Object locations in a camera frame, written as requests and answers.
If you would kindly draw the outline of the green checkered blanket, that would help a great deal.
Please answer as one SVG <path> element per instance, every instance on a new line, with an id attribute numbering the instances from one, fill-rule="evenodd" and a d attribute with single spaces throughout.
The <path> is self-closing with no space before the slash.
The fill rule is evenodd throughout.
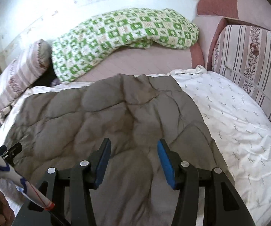
<path id="1" fill-rule="evenodd" d="M 52 63 L 62 83 L 85 75 L 121 47 L 153 43 L 174 50 L 193 46 L 199 28 L 173 9 L 128 8 L 95 15 L 52 43 Z"/>

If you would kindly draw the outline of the white floral bed sheet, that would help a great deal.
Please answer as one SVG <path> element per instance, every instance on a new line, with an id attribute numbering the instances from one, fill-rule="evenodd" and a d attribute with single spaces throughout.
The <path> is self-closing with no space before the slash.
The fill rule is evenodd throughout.
<path id="1" fill-rule="evenodd" d="M 212 71 L 178 70 L 171 76 L 197 105 L 211 137 L 221 152 L 234 183 L 256 225 L 271 221 L 271 122 L 260 106 L 239 86 Z M 34 87 L 14 104 L 0 128 L 0 146 L 13 126 L 26 98 L 90 86 L 71 83 Z"/>

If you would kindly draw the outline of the striped floral pillow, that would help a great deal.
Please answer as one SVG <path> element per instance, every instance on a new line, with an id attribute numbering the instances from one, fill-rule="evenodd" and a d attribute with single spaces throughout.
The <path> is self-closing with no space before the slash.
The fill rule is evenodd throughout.
<path id="1" fill-rule="evenodd" d="M 51 46 L 40 39 L 26 48 L 0 75 L 0 113 L 38 80 L 51 63 Z"/>

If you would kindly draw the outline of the pink sofa bed frame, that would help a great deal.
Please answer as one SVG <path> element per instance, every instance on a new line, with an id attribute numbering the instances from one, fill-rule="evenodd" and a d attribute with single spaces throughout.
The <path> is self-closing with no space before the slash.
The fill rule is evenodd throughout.
<path id="1" fill-rule="evenodd" d="M 257 26 L 271 31 L 271 2 L 267 0 L 199 0 L 195 24 L 198 42 L 185 50 L 174 50 L 156 43 L 147 49 L 121 47 L 106 57 L 78 82 L 94 82 L 118 73 L 126 75 L 165 74 L 174 69 L 209 66 L 221 31 L 228 24 Z"/>

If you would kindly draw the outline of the striped floral back cushion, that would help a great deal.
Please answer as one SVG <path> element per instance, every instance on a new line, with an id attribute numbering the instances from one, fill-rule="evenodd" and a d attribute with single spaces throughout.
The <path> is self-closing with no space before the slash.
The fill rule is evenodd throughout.
<path id="1" fill-rule="evenodd" d="M 271 31 L 226 26 L 215 44 L 211 64 L 212 71 L 250 95 L 271 122 Z"/>

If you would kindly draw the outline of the grey quilted hooded jacket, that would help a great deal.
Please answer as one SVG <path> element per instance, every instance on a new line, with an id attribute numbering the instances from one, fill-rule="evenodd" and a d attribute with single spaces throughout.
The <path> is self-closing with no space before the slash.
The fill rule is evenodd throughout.
<path id="1" fill-rule="evenodd" d="M 22 144 L 15 169 L 37 183 L 50 167 L 71 168 L 103 139 L 111 158 L 91 192 L 98 225 L 170 225 L 178 192 L 157 154 L 164 139 L 196 168 L 228 170 L 192 98 L 171 76 L 116 75 L 90 86 L 25 99 L 4 144 Z"/>

